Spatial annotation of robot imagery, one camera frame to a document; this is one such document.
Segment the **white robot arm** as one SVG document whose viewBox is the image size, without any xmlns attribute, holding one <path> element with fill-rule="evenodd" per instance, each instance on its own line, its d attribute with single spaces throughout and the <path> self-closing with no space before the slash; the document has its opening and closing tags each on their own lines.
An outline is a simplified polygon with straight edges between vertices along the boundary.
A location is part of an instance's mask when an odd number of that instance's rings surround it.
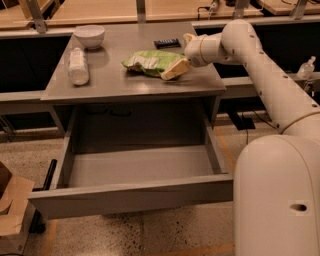
<svg viewBox="0 0 320 256">
<path fill-rule="evenodd" d="M 320 256 L 320 105 L 264 52 L 245 20 L 184 39 L 184 59 L 163 79 L 190 67 L 238 63 L 277 129 L 249 143 L 236 163 L 235 256 Z"/>
</svg>

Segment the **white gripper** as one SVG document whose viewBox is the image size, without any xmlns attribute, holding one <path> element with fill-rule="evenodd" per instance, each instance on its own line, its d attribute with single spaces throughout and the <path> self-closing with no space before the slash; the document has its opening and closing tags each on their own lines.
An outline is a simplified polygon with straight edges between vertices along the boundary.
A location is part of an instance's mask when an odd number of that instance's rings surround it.
<svg viewBox="0 0 320 256">
<path fill-rule="evenodd" d="M 183 35 L 186 43 L 184 55 L 187 58 L 179 59 L 169 65 L 161 73 L 163 80 L 171 80 L 189 71 L 193 67 L 207 66 L 211 63 L 219 63 L 223 60 L 223 47 L 221 46 L 221 34 L 196 36 L 191 33 Z"/>
</svg>

